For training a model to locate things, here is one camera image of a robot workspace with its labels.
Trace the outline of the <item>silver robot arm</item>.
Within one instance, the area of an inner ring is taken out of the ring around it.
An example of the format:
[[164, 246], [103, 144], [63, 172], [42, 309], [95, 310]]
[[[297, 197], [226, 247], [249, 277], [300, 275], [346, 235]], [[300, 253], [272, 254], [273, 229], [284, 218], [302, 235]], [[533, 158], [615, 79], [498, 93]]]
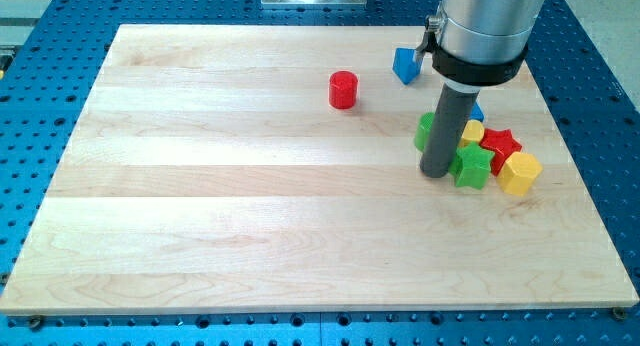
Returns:
[[431, 56], [449, 87], [475, 92], [514, 78], [544, 0], [441, 0], [414, 60]]

